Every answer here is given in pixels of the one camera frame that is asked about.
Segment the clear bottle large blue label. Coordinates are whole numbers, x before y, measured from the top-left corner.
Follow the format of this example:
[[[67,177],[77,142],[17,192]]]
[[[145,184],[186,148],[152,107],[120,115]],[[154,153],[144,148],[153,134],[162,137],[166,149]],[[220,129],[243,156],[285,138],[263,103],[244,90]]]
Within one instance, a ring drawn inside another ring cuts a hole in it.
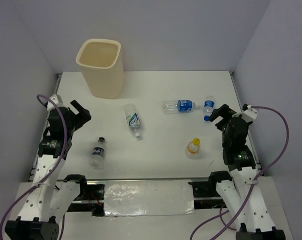
[[[162,112],[167,115],[190,113],[195,111],[197,107],[194,101],[188,99],[162,101]]]

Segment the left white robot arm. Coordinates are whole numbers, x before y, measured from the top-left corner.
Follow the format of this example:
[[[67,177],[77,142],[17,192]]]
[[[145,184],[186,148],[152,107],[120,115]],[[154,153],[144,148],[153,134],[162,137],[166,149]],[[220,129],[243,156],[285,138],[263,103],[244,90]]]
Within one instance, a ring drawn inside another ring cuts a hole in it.
[[[71,203],[76,198],[86,198],[89,193],[86,178],[80,174],[69,174],[61,187],[55,188],[72,146],[74,132],[91,120],[89,110],[76,100],[71,101],[71,105],[78,113],[65,107],[57,95],[50,97],[45,104],[49,125],[39,144],[32,186],[18,198],[25,199],[25,203],[16,219],[3,221],[0,226],[12,240],[58,239],[59,223]]]

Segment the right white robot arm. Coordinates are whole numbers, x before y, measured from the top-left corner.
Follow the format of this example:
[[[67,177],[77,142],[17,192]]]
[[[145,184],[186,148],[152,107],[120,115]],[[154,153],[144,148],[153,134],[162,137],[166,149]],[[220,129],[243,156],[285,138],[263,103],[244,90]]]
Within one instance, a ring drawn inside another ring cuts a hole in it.
[[[227,104],[213,110],[209,121],[221,117],[215,126],[222,132],[223,161],[228,170],[212,172],[208,190],[222,197],[232,217],[226,227],[236,226],[236,239],[284,240],[284,231],[276,227],[266,207],[258,186],[262,172],[246,144],[249,126],[257,115],[257,109],[247,104],[242,112]]]

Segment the clear bottle black cap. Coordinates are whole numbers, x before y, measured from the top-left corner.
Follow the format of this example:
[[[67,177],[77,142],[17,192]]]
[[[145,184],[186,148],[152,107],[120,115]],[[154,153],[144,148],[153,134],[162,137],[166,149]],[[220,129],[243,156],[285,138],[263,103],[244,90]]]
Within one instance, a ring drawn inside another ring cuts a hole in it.
[[[96,170],[103,169],[104,155],[105,155],[105,138],[100,137],[98,139],[97,145],[93,148],[91,159],[89,160],[90,165]]]

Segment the clear bottle green blue label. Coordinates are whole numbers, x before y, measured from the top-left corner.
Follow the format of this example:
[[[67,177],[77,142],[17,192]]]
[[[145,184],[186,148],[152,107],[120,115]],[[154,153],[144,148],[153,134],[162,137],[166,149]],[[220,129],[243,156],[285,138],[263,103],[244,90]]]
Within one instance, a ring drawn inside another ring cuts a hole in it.
[[[126,104],[124,113],[130,132],[137,140],[142,140],[142,124],[136,106],[132,103]]]

